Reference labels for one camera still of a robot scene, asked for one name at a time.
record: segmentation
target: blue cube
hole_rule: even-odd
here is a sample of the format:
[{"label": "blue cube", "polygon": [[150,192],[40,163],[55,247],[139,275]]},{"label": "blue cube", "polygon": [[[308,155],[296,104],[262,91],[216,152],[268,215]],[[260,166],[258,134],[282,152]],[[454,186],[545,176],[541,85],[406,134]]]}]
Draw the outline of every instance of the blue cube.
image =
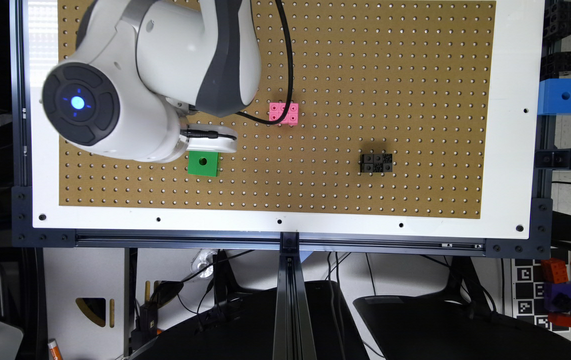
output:
[{"label": "blue cube", "polygon": [[561,307],[558,307],[555,303],[555,299],[558,295],[564,294],[569,299],[571,299],[571,281],[563,284],[552,284],[552,283],[545,283],[545,300],[544,300],[544,307],[547,311],[551,312],[565,312],[569,310],[564,310]]},{"label": "blue cube", "polygon": [[538,115],[571,115],[571,79],[541,81]]}]

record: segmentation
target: white frame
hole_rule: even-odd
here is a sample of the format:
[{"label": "white frame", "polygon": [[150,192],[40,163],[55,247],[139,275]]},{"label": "white frame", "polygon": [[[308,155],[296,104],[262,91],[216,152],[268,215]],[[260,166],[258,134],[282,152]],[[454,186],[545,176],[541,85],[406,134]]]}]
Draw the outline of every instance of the white frame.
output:
[{"label": "white frame", "polygon": [[[32,14],[44,7],[56,10],[56,4],[28,0],[35,228],[529,237],[544,0],[497,0],[480,219],[60,206],[59,136],[39,103],[44,76],[58,58],[57,43],[51,43],[57,41],[57,16]],[[54,36],[41,36],[42,29],[48,34],[53,30]],[[47,214],[47,219],[39,220],[40,214]],[[517,225],[524,231],[517,231]]]}]

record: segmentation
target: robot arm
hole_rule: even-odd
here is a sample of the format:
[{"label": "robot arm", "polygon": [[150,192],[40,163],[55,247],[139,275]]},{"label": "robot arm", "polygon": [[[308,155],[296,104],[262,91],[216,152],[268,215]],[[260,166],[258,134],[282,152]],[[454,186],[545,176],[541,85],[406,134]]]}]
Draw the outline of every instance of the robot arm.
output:
[{"label": "robot arm", "polygon": [[150,0],[92,4],[76,53],[43,87],[56,130],[82,149],[119,159],[234,152],[233,130],[190,125],[175,106],[225,116],[251,102],[260,56],[249,0],[202,0],[201,8],[202,15]]}]

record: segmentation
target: green cube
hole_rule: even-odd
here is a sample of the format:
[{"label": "green cube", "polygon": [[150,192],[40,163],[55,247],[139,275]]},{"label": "green cube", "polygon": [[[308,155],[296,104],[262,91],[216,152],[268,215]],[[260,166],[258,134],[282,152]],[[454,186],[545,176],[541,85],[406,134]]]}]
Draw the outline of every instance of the green cube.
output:
[{"label": "green cube", "polygon": [[187,173],[200,176],[218,176],[218,153],[190,151]]}]

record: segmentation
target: brown pegboard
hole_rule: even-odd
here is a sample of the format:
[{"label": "brown pegboard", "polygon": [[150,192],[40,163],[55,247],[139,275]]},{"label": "brown pegboard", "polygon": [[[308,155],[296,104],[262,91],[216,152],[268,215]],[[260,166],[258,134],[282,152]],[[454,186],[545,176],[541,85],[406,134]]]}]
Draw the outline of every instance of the brown pegboard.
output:
[{"label": "brown pegboard", "polygon": [[[59,0],[61,58],[89,3]],[[299,126],[192,116],[240,135],[216,178],[188,175],[187,154],[137,163],[61,141],[61,205],[479,218],[496,3],[284,6]],[[285,101],[285,46],[273,2],[254,1],[253,13],[263,69],[247,110],[266,118],[270,101]],[[360,174],[360,154],[380,152],[394,155],[394,173]]]}]

